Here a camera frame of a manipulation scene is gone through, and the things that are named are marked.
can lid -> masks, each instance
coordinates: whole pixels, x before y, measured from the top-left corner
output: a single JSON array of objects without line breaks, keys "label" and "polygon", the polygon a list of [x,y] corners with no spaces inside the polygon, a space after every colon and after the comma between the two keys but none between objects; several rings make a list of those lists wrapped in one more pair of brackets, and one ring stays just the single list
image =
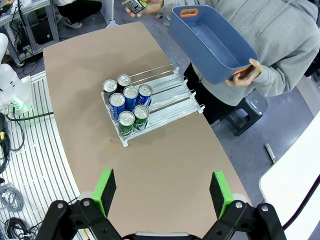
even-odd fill
[{"label": "can lid", "polygon": [[117,79],[118,84],[121,86],[129,86],[131,84],[131,77],[126,74],[122,74]]},{"label": "can lid", "polygon": [[131,126],[135,122],[135,116],[130,111],[123,111],[119,115],[119,123],[124,126]]},{"label": "can lid", "polygon": [[125,103],[125,96],[121,93],[114,93],[110,97],[110,104],[115,107],[120,107]]},{"label": "can lid", "polygon": [[146,119],[149,116],[149,109],[145,105],[138,105],[133,110],[138,119]]},{"label": "can lid", "polygon": [[134,99],[138,96],[138,90],[134,86],[126,86],[123,95],[128,99]]},{"label": "can lid", "polygon": [[152,87],[149,86],[148,84],[142,84],[140,87],[139,87],[139,93],[142,95],[142,96],[151,96],[152,95]]},{"label": "can lid", "polygon": [[117,89],[117,82],[115,80],[111,80],[111,79],[106,80],[102,84],[102,88],[107,93],[113,92]]}]

can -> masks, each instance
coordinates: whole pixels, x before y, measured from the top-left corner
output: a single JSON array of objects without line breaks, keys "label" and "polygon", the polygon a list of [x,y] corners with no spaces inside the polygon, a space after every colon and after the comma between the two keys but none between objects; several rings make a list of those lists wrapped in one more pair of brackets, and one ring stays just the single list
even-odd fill
[{"label": "can", "polygon": [[122,74],[118,76],[117,83],[118,83],[118,92],[123,94],[125,87],[131,85],[131,77],[129,75]]},{"label": "can", "polygon": [[133,113],[135,117],[134,129],[138,131],[144,130],[148,122],[149,109],[144,105],[138,105],[134,108]]},{"label": "can", "polygon": [[141,0],[125,0],[125,1],[123,1],[123,3],[134,14],[140,13],[147,6],[147,3],[145,3],[144,1],[141,1]]},{"label": "can", "polygon": [[130,111],[123,111],[119,115],[119,133],[122,136],[128,136],[132,132],[135,122],[135,115]]},{"label": "can", "polygon": [[151,104],[152,87],[147,84],[142,84],[138,90],[137,105],[145,105],[147,107]]},{"label": "can", "polygon": [[125,97],[124,110],[133,112],[137,105],[138,90],[134,86],[126,86],[123,95]]},{"label": "can", "polygon": [[125,96],[114,93],[110,97],[110,113],[115,121],[118,121],[120,113],[125,110]]},{"label": "can", "polygon": [[104,94],[104,100],[107,104],[110,104],[110,97],[112,94],[115,94],[117,92],[118,84],[115,80],[105,80],[102,84],[103,94]]}]

blue plastic basket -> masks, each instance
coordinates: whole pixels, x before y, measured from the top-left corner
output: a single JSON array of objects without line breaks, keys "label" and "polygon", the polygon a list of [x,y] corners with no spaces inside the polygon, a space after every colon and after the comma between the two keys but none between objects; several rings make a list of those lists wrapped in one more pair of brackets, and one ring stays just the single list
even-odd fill
[{"label": "blue plastic basket", "polygon": [[169,34],[211,84],[219,84],[250,67],[256,52],[214,8],[206,5],[172,9]]}]

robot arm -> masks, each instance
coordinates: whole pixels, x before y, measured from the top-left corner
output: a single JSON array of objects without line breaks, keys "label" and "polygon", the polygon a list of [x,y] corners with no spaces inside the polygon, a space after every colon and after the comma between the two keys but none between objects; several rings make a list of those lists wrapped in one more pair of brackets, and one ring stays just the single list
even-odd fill
[{"label": "robot arm", "polygon": [[[5,55],[8,46],[8,38],[0,33],[0,59]],[[0,112],[5,105],[15,103],[17,109],[21,109],[30,96],[30,89],[18,78],[17,73],[6,63],[0,65]]]},{"label": "robot arm", "polygon": [[[113,170],[107,171],[96,187],[99,193],[95,194],[95,191],[92,198],[78,200],[72,205],[61,200],[54,201],[44,217],[36,240],[71,240],[79,229],[87,228],[92,230],[98,240],[201,240],[188,233],[137,232],[121,237],[107,218],[116,191]],[[271,204],[262,203],[255,208],[240,200],[226,201],[225,196],[231,193],[226,182],[223,174],[217,177],[213,173],[210,193],[216,215],[220,217],[202,240],[229,240],[236,231],[246,232],[250,240],[286,240],[276,210]]]}]

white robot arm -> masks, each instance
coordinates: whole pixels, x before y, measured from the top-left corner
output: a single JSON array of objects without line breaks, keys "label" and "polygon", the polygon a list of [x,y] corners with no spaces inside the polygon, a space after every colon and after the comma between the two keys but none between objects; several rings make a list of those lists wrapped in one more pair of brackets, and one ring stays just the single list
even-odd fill
[{"label": "white robot arm", "polygon": [[[0,60],[5,55],[8,46],[8,38],[0,33]],[[8,64],[0,65],[0,112],[3,112],[5,105],[16,104],[16,109],[21,109],[30,96],[29,87],[22,83],[17,73]]]}]

